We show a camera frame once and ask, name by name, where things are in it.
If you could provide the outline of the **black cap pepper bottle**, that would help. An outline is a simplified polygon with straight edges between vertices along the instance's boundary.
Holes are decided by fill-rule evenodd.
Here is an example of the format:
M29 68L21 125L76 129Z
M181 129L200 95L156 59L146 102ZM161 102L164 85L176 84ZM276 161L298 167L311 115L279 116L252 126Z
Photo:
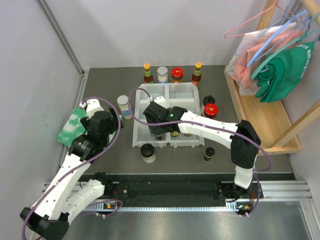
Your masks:
M204 151L202 159L205 162L209 162L212 159L212 157L215 155L215 153L216 151L213 147L207 147Z
M158 141L163 141L165 139L165 135L164 134L156 135L155 138Z

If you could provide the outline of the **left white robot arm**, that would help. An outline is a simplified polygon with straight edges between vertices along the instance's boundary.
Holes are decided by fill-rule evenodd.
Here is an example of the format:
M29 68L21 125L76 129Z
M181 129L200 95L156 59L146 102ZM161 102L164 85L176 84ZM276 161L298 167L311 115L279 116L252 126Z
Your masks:
M111 148L123 128L119 112L113 107L104 110L97 99L80 110L80 115L78 111L76 108L69 119L70 125L77 123L80 130L64 128L59 137L62 144L69 139L63 164L40 199L20 213L23 239L30 229L45 240L61 240L86 207L100 197L115 195L112 180L103 172L95 173L81 190L71 194L83 173Z

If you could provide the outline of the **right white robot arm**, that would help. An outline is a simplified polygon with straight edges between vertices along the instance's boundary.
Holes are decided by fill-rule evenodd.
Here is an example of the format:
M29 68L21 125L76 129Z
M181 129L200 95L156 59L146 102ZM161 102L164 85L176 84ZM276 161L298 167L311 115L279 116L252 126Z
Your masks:
M222 122L197 115L179 106L165 108L155 101L150 102L143 115L153 135L173 132L191 134L230 149L231 161L235 165L233 192L239 198L245 198L251 193L261 139L249 121Z

